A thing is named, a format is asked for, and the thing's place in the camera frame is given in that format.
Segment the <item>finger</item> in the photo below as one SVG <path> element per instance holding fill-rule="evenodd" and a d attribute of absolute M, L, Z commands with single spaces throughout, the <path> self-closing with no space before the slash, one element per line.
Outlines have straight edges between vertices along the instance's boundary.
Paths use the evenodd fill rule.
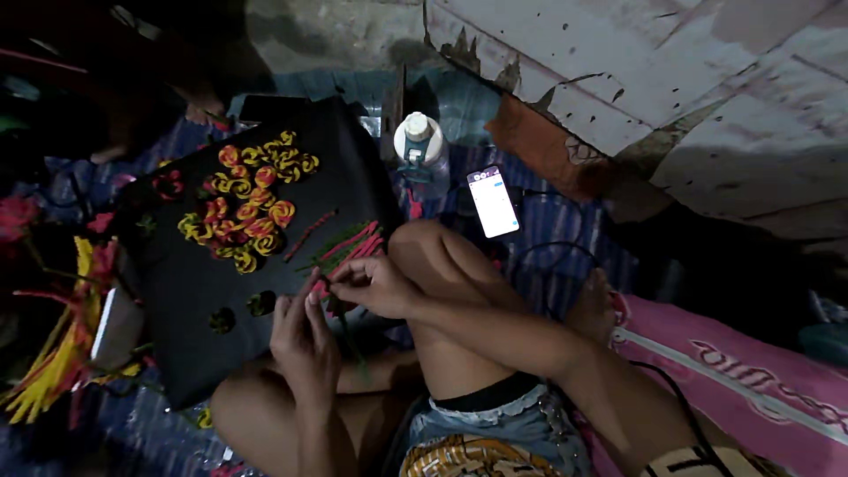
<path fill-rule="evenodd" d="M 282 331 L 282 324 L 286 319 L 286 313 L 288 312 L 288 307 L 291 303 L 292 299 L 286 295 L 276 297 L 276 304 L 274 305 L 274 323 L 271 328 L 272 337 L 274 334 L 279 334 Z"/>
<path fill-rule="evenodd" d="M 352 287 L 345 283 L 330 285 L 330 291 L 341 301 L 349 301 L 357 305 L 365 305 L 368 298 L 368 287 Z"/>
<path fill-rule="evenodd" d="M 304 309 L 306 296 L 310 293 L 312 287 L 315 286 L 320 277 L 321 269 L 318 267 L 313 268 L 312 273 L 308 278 L 306 278 L 304 286 L 300 288 L 298 294 L 292 299 L 292 303 L 288 307 L 286 320 L 283 323 L 283 331 L 287 334 L 287 336 L 296 336 L 303 330 L 304 321 L 306 320 L 306 312 Z"/>
<path fill-rule="evenodd" d="M 356 273 L 365 273 L 370 276 L 371 271 L 373 270 L 373 266 L 376 265 L 377 261 L 376 257 L 362 257 L 362 258 L 354 258 L 351 261 L 347 261 L 343 263 L 330 277 L 331 283 L 339 283 L 347 281 L 351 276 Z"/>
<path fill-rule="evenodd" d="M 326 324 L 324 311 L 321 309 L 321 299 L 318 293 L 313 291 L 306 297 L 306 317 L 310 320 L 312 327 L 312 337 L 315 340 L 315 346 L 325 346 L 332 339 L 330 327 Z"/>

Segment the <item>foot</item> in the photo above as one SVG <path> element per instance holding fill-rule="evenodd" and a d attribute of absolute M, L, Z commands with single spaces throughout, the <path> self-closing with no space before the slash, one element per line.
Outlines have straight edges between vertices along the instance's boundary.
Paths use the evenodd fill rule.
<path fill-rule="evenodd" d="M 616 312 L 612 307 L 612 287 L 606 281 L 606 273 L 595 268 L 586 278 L 577 303 L 566 315 L 566 326 L 595 342 L 607 346 Z"/>

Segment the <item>water bottle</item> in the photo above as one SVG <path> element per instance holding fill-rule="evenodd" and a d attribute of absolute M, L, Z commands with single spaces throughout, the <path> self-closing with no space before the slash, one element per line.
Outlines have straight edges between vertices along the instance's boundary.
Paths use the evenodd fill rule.
<path fill-rule="evenodd" d="M 394 150 L 398 172 L 409 181 L 415 200 L 438 199 L 448 193 L 448 142 L 433 118 L 419 112 L 406 116 L 394 132 Z"/>

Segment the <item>smartphone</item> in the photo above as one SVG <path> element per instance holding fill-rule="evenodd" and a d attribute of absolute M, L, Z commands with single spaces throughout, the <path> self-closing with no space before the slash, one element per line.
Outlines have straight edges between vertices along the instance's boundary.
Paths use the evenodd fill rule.
<path fill-rule="evenodd" d="M 497 166 L 468 174 L 468 188 L 486 238 L 518 230 L 518 217 Z"/>

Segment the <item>person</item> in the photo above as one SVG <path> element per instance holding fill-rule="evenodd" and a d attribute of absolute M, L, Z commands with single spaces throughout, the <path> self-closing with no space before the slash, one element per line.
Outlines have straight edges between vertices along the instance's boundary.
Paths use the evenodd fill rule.
<path fill-rule="evenodd" d="M 352 260 L 330 277 L 339 299 L 405 319 L 415 341 L 414 354 L 371 364 L 368 385 L 340 363 L 310 293 L 319 279 L 316 269 L 299 294 L 277 300 L 273 359 L 248 363 L 212 397 L 222 439 L 269 475 L 590 475 L 567 402 L 625 475 L 782 475 L 704 416 L 694 426 L 674 394 L 606 347 L 615 312 L 600 269 L 566 327 L 529 312 L 460 235 L 407 223 L 387 256 Z M 410 400 L 385 391 L 414 395 L 410 370 L 430 399 L 395 432 Z M 394 434 L 402 462 L 375 467 L 392 460 Z"/>

